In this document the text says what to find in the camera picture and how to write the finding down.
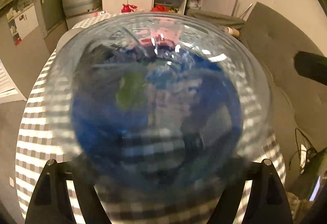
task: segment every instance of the sofa cushion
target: sofa cushion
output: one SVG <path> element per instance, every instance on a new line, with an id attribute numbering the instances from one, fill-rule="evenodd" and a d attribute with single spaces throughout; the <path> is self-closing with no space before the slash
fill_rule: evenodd
<path id="1" fill-rule="evenodd" d="M 323 55 L 317 46 L 293 23 L 261 3 L 254 7 L 240 39 L 269 72 L 274 108 L 272 128 L 286 164 L 287 156 L 293 154 L 289 152 L 294 150 L 296 125 L 318 151 L 325 148 L 327 87 L 299 76 L 293 60 L 300 50 Z"/>
<path id="2" fill-rule="evenodd" d="M 215 26 L 233 27 L 238 30 L 240 30 L 245 24 L 243 19 L 237 17 L 197 9 L 189 9 L 186 15 L 207 21 Z"/>

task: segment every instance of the gray floor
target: gray floor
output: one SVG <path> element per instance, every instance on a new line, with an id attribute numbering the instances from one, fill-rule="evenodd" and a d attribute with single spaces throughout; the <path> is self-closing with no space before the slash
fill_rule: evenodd
<path id="1" fill-rule="evenodd" d="M 15 150 L 18 131 L 26 101 L 0 104 L 0 212 L 11 224 L 23 224 L 16 188 L 10 186 L 9 177 L 15 181 Z"/>

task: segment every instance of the transparent glass dome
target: transparent glass dome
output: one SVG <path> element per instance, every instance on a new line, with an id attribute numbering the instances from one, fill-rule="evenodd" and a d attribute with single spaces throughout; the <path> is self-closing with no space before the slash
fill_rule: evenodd
<path id="1" fill-rule="evenodd" d="M 207 184 L 222 189 L 255 158 L 270 92 L 253 55 L 219 28 L 136 13 L 72 38 L 46 102 L 63 152 L 91 164 L 78 164 L 86 178 L 95 172 L 122 199 L 173 201 Z"/>

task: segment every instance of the white wall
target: white wall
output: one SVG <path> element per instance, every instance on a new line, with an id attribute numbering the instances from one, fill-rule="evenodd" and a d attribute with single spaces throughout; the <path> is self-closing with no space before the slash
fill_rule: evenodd
<path id="1" fill-rule="evenodd" d="M 327 17 L 318 0 L 239 0 L 236 16 L 239 16 L 250 3 L 254 6 L 256 2 L 261 2 L 282 14 L 300 28 L 317 45 L 321 52 L 327 56 L 325 39 Z"/>

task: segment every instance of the red object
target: red object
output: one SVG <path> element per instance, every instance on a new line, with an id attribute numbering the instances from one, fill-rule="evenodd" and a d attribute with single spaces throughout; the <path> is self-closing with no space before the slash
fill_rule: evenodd
<path id="1" fill-rule="evenodd" d="M 134 12 L 137 9 L 137 6 L 132 5 L 132 4 L 123 4 L 123 8 L 122 8 L 122 13 L 125 12 Z"/>
<path id="2" fill-rule="evenodd" d="M 128 4 L 123 4 L 123 8 L 122 8 L 122 13 L 125 13 L 125 12 L 131 12 L 132 9 L 130 8 L 130 6 Z"/>
<path id="3" fill-rule="evenodd" d="M 20 42 L 22 42 L 22 39 L 19 37 L 19 38 L 15 41 L 15 45 L 17 46 Z"/>
<path id="4" fill-rule="evenodd" d="M 168 12 L 168 8 L 163 5 L 156 5 L 156 7 L 152 8 L 151 12 Z"/>
<path id="5" fill-rule="evenodd" d="M 161 36 L 155 36 L 154 38 L 154 42 L 158 45 L 165 45 L 165 46 L 169 46 L 171 49 L 175 48 L 175 44 L 172 40 L 166 39 L 166 38 L 161 38 Z M 151 38 L 143 38 L 140 39 L 140 43 L 143 47 L 146 46 L 153 46 L 152 43 L 152 39 Z"/>

